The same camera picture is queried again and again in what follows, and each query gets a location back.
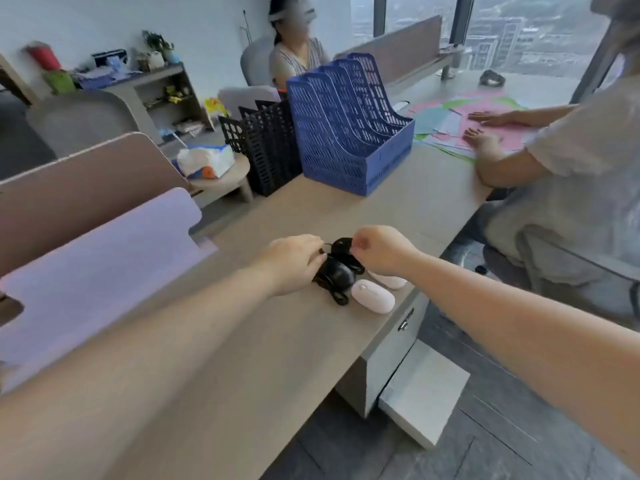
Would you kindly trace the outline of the person's left hand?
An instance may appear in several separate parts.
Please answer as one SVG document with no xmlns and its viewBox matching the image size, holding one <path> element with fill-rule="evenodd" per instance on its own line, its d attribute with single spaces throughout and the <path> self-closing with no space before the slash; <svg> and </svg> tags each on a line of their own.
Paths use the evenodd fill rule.
<svg viewBox="0 0 640 480">
<path fill-rule="evenodd" d="M 293 235 L 272 241 L 252 261 L 250 268 L 258 274 L 258 280 L 268 291 L 269 297 L 284 296 L 306 286 L 301 284 L 301 275 L 307 263 L 303 259 L 301 236 Z"/>
</svg>

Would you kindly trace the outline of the person's right hand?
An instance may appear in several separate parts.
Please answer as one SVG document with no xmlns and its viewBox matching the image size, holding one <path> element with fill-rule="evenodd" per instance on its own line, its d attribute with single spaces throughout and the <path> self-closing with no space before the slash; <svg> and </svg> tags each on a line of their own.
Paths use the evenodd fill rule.
<svg viewBox="0 0 640 480">
<path fill-rule="evenodd" d="M 381 245 L 381 271 L 373 272 L 384 276 L 398 276 L 404 279 L 412 277 L 412 266 L 421 256 L 413 243 L 400 231 L 385 225 L 372 225 L 360 228 L 357 232 L 376 232 Z"/>
</svg>

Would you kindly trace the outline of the black corded computer mouse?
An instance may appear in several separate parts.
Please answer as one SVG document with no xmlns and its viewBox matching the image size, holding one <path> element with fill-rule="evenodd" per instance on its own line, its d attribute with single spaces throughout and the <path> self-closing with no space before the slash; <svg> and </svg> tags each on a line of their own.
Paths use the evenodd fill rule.
<svg viewBox="0 0 640 480">
<path fill-rule="evenodd" d="M 321 248 L 319 252 L 326 259 L 312 280 L 327 290 L 340 306 L 348 305 L 348 291 L 355 284 L 356 277 L 365 272 L 362 263 L 351 254 L 352 243 L 351 237 L 343 237 L 331 243 L 329 252 Z"/>
</svg>

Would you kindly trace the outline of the person's right forearm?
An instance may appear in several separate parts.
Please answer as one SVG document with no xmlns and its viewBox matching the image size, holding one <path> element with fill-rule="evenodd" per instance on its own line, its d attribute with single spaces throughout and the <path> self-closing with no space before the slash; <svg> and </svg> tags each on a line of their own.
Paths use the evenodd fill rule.
<svg viewBox="0 0 640 480">
<path fill-rule="evenodd" d="M 640 476 L 640 333 L 420 252 L 404 277 Z"/>
</svg>

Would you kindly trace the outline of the person's left forearm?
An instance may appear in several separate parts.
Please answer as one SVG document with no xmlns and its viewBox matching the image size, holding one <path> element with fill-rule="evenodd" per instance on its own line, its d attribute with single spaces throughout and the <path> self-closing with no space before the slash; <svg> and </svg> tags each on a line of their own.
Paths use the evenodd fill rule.
<svg viewBox="0 0 640 480">
<path fill-rule="evenodd" d="M 266 256 L 91 339 L 0 398 L 0 480 L 94 480 L 268 298 L 288 265 Z"/>
</svg>

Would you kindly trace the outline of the white computer mouse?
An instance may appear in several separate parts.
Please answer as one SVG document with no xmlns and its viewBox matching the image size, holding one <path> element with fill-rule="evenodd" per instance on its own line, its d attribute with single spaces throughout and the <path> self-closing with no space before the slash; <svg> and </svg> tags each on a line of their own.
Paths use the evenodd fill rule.
<svg viewBox="0 0 640 480">
<path fill-rule="evenodd" d="M 370 280 L 357 280 L 351 287 L 351 297 L 372 313 L 386 315 L 396 305 L 395 296 Z"/>
<path fill-rule="evenodd" d="M 385 286 L 386 288 L 388 288 L 390 290 L 400 290 L 408 282 L 404 278 L 401 278 L 401 277 L 398 277 L 398 276 L 384 276 L 384 275 L 380 275 L 380 274 L 377 274 L 377 273 L 373 273 L 372 271 L 368 271 L 368 274 L 375 281 L 379 282 L 380 284 L 382 284 L 383 286 Z"/>
</svg>

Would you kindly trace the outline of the small round wooden table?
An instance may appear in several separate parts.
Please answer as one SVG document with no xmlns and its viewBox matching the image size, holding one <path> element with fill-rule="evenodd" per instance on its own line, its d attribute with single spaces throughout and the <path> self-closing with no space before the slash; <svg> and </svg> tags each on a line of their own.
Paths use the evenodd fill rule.
<svg viewBox="0 0 640 480">
<path fill-rule="evenodd" d="M 191 197 L 199 208 L 204 208 L 234 191 L 239 191 L 245 202 L 253 201 L 253 192 L 247 178 L 251 169 L 250 162 L 240 153 L 235 153 L 234 157 L 235 163 L 222 177 L 190 181 Z"/>
</svg>

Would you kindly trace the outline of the black plastic file rack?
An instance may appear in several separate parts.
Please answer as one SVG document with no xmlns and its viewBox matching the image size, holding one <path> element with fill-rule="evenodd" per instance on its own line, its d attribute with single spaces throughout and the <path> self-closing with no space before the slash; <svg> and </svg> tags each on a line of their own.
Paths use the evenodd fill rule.
<svg viewBox="0 0 640 480">
<path fill-rule="evenodd" d="M 247 157 L 249 185 L 268 197 L 303 172 L 290 104 L 257 101 L 256 110 L 240 107 L 242 118 L 220 115 L 226 144 Z"/>
</svg>

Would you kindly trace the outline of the blue plastic file rack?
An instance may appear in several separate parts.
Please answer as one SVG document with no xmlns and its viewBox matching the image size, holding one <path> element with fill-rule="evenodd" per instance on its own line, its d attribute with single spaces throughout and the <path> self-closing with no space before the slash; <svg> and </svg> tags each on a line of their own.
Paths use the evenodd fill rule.
<svg viewBox="0 0 640 480">
<path fill-rule="evenodd" d="M 392 108 L 373 55 L 350 53 L 286 86 L 307 178 L 368 196 L 411 152 L 415 121 Z"/>
</svg>

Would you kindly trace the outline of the grey office chair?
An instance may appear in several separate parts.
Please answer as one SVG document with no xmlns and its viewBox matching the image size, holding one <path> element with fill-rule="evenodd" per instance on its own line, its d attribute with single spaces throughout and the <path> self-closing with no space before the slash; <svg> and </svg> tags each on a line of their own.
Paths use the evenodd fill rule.
<svg viewBox="0 0 640 480">
<path fill-rule="evenodd" d="M 580 286 L 552 283 L 536 268 L 534 241 L 597 268 L 600 278 Z M 521 265 L 513 264 L 497 250 L 485 246 L 483 267 L 500 281 L 560 303 L 600 316 L 640 333 L 640 267 L 589 250 L 539 226 L 525 226 L 516 236 Z"/>
<path fill-rule="evenodd" d="M 270 69 L 270 56 L 275 47 L 274 36 L 265 36 L 247 46 L 240 59 L 241 70 L 246 83 L 252 86 L 275 88 L 274 77 Z"/>
</svg>

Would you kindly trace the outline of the white tissue pack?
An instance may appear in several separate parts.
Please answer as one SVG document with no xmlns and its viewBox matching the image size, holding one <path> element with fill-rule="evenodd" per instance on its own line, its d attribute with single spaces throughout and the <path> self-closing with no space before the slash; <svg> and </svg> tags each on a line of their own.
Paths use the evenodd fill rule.
<svg viewBox="0 0 640 480">
<path fill-rule="evenodd" d="M 231 147 L 224 145 L 182 149 L 172 163 L 187 179 L 218 179 L 233 167 L 235 161 Z"/>
</svg>

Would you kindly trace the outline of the pile of coloured paper sheets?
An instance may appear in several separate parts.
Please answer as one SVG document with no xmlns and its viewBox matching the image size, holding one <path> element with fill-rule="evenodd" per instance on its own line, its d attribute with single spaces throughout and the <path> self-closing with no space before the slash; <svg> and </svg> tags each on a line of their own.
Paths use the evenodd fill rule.
<svg viewBox="0 0 640 480">
<path fill-rule="evenodd" d="M 463 139 L 469 128 L 480 129 L 481 124 L 468 119 L 472 112 L 508 112 L 524 110 L 526 105 L 503 92 L 462 93 L 452 98 L 415 104 L 408 108 L 414 120 L 413 144 L 424 145 L 450 156 L 475 160 L 472 147 Z"/>
</svg>

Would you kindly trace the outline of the brown desk divider panel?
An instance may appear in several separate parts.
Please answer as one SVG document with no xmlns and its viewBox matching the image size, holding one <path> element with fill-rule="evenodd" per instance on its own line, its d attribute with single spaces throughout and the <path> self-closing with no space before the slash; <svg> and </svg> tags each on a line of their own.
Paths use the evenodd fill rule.
<svg viewBox="0 0 640 480">
<path fill-rule="evenodd" d="M 174 188 L 193 190 L 140 132 L 0 182 L 0 278 Z"/>
<path fill-rule="evenodd" d="M 347 49 L 334 59 L 355 53 L 370 54 L 387 87 L 406 85 L 451 63 L 450 55 L 440 53 L 441 30 L 442 17 L 433 16 Z"/>
</svg>

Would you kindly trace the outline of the wooden shelf unit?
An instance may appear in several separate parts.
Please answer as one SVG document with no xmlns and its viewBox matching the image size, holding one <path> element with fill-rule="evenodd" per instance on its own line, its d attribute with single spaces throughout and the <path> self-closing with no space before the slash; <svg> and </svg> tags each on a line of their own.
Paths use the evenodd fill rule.
<svg viewBox="0 0 640 480">
<path fill-rule="evenodd" d="M 120 78 L 108 68 L 97 70 L 94 78 L 88 75 L 72 73 L 76 86 L 107 91 L 123 99 L 140 132 L 159 146 L 214 129 L 183 63 L 150 72 L 128 72 Z"/>
</svg>

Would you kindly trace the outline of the red container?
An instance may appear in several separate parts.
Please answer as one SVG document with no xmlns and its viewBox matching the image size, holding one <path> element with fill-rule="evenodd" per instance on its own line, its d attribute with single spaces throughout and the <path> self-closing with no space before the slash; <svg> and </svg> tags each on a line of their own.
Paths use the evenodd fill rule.
<svg viewBox="0 0 640 480">
<path fill-rule="evenodd" d="M 49 44 L 34 41 L 25 46 L 25 51 L 43 71 L 53 72 L 62 70 L 62 65 Z"/>
</svg>

